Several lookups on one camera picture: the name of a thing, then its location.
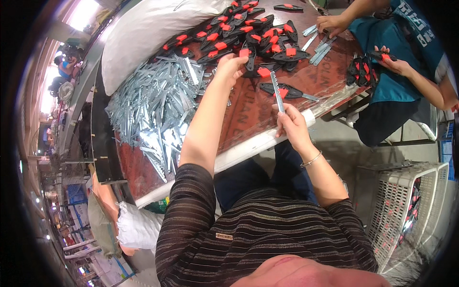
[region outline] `woman's left hand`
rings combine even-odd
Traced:
[[[381,52],[389,53],[390,49],[386,48],[386,46],[382,46]],[[383,61],[378,61],[378,63],[392,72],[404,77],[409,77],[413,71],[413,68],[408,64],[408,62],[403,60],[392,61],[391,59],[384,59]]]
[[[249,57],[236,57],[233,53],[223,56],[218,62],[215,78],[221,79],[231,88],[236,84],[236,80],[242,76],[241,66],[248,60]]]

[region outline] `wooden table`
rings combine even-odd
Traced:
[[[284,4],[284,2],[285,0],[261,1],[260,7],[265,8],[266,12],[257,15],[256,18],[260,19],[274,14],[274,25],[292,20],[298,31],[298,44],[302,47],[310,38],[310,36],[303,37],[302,31],[316,23],[317,16],[320,16],[317,12],[318,6],[312,2],[289,0],[289,4],[303,7],[304,13],[288,13],[273,9],[274,5]],[[307,52],[314,55],[314,49],[323,37],[324,35],[320,34],[309,46]],[[199,54],[196,49],[197,44],[194,45],[192,44],[190,48]],[[285,102],[293,104],[300,111],[310,109],[313,116],[318,118],[362,92],[363,88],[356,86],[349,88],[345,84],[346,68],[354,52],[360,51],[357,41],[346,31],[333,42],[331,51],[318,66],[309,64],[308,60],[305,60],[299,63],[292,73],[278,70],[276,76],[280,83],[292,85],[306,94],[320,98],[319,102],[312,102],[304,98],[285,100]],[[278,142],[274,140],[273,130],[276,126],[276,113],[271,108],[271,105],[275,103],[275,98],[260,91],[259,82],[270,82],[270,79],[255,79],[257,86],[254,90],[249,79],[241,78],[236,82],[229,96],[232,105],[225,112],[216,171],[241,162],[259,153],[261,148],[266,149]],[[257,143],[256,147],[251,145],[253,142]],[[168,183],[164,184],[138,147],[133,149],[124,143],[118,146],[118,154],[124,176],[129,181],[130,191],[137,206],[145,206],[169,194],[174,182],[173,176],[169,174]]]

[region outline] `worker's hand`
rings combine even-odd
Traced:
[[[386,48],[386,46],[381,47],[381,52],[389,53],[390,49]],[[403,60],[396,60],[392,61],[391,59],[384,59],[384,61],[378,61],[378,63],[386,67],[387,69],[391,70],[394,73],[402,75],[404,77],[409,78],[413,74],[413,68],[408,64],[407,61]]]
[[[279,110],[277,104],[273,105],[273,109]],[[304,149],[312,145],[308,126],[304,116],[294,106],[284,103],[284,109],[285,113],[277,113],[276,137],[286,133],[292,147],[301,154]]]
[[[218,62],[215,78],[221,79],[231,88],[236,84],[236,80],[242,76],[242,65],[248,60],[249,57],[236,57],[233,53],[223,56]]]
[[[349,19],[344,15],[319,16],[317,17],[317,29],[322,33],[325,28],[335,28],[335,30],[330,33],[330,38],[333,38],[344,32],[349,27],[349,25],[351,25],[352,21],[353,19]]]

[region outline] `red-brown tabletop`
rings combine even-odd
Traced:
[[[304,9],[304,13],[289,13],[274,10],[274,5],[292,4]],[[286,23],[292,20],[298,31],[298,44],[300,47],[310,38],[303,37],[302,31],[316,23],[317,16],[320,14],[309,2],[304,3],[299,0],[263,0],[260,7],[266,12],[259,14],[256,18],[260,19],[269,14],[274,14],[274,25]],[[306,52],[315,54],[314,49],[324,37],[319,36],[312,42]],[[189,46],[197,56],[197,43]],[[284,99],[300,111],[311,108],[315,117],[320,117],[332,109],[342,105],[356,95],[357,88],[349,91],[345,88],[346,68],[350,64],[354,52],[360,53],[360,47],[352,35],[346,31],[340,34],[333,42],[331,51],[323,58],[318,66],[309,64],[308,60],[303,60],[291,73],[282,69],[276,72],[279,83],[289,84],[303,93],[314,95],[320,98],[319,102],[313,102],[305,98]],[[275,103],[275,98],[259,89],[260,82],[270,82],[270,78],[257,78],[254,80],[255,89],[250,79],[238,79],[229,99],[232,105],[226,109],[222,134],[218,146],[218,153],[222,153],[229,148],[259,134],[276,125],[276,113],[271,105]],[[149,192],[160,187],[164,183],[151,166],[148,159],[143,156],[138,147],[132,148],[126,143],[118,147],[120,163],[125,178],[129,182],[129,187],[134,200],[137,200]],[[169,174],[167,180],[173,180],[173,175]]]

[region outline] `woman's right hand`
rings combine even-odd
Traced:
[[[279,109],[277,104],[273,105],[273,109]],[[286,133],[292,147],[300,155],[304,154],[312,146],[304,116],[291,104],[284,103],[284,109],[285,113],[277,113],[276,137]]]
[[[335,30],[330,33],[330,38],[333,38],[344,32],[349,25],[351,25],[352,21],[352,19],[342,14],[338,16],[319,16],[317,17],[317,29],[322,33],[325,28],[335,28]]]

